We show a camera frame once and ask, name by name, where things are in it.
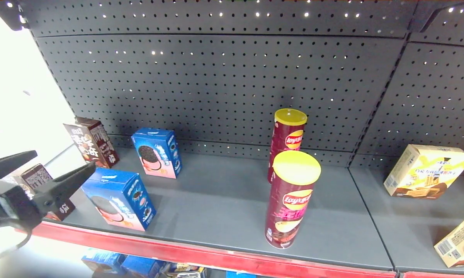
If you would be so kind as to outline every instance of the pegboard back panel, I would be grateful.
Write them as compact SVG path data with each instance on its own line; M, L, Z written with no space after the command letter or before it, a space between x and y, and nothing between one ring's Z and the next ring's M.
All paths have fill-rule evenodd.
M274 112L309 116L304 148L354 151L403 41L99 35L37 39L77 116L109 134L269 146Z
M400 156L407 144L464 150L464 47L407 45L358 153Z
M124 33L403 37L417 2L24 0L35 37Z
M441 10L425 32L412 33L410 40L464 46L464 5Z
M133 148L133 141L129 136L110 135L110 140L115 147ZM269 159L269 146L253 146L244 144L227 144L219 142L179 140L177 142L179 151L183 153L200 153L206 155L219 155L230 157L242 157L252 159ZM321 165L348 167L350 157L349 152L329 151L329 150L310 150L302 151L314 156Z

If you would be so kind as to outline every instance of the red chips can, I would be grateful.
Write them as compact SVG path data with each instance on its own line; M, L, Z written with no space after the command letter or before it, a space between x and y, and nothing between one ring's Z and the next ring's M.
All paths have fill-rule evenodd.
M268 165L269 183L272 180L272 165L275 156L285 150L299 150L301 148L304 125L307 121L306 114L296 109L284 108L275 112L275 127L271 137Z
M299 231L321 166L307 153L288 150L275 157L273 169L264 234L273 247L285 249Z

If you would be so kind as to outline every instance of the cream snack box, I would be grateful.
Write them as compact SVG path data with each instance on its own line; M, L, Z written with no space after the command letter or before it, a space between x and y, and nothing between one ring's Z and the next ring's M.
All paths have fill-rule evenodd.
M435 245L447 267L464 266L464 221Z
M460 148L410 144L384 185L394 197L438 199L463 170Z

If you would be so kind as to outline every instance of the shelf bracket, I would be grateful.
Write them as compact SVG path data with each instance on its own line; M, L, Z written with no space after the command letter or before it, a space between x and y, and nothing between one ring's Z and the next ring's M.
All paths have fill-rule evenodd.
M20 20L21 12L18 1L0 1L0 17L14 31L22 30L23 27L29 28L27 23Z

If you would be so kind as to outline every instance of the blue box on lower shelf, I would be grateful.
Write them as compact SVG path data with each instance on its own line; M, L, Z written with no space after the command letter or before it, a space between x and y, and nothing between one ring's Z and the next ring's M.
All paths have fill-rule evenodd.
M164 261L137 256L127 256L126 260L122 264L122 268L124 271L127 271L136 278L157 278L160 269L164 265Z
M256 275L249 273L237 273L235 271L227 271L226 278L255 278Z
M92 271L123 275L126 273L122 268L125 258L123 254L89 248L81 260Z

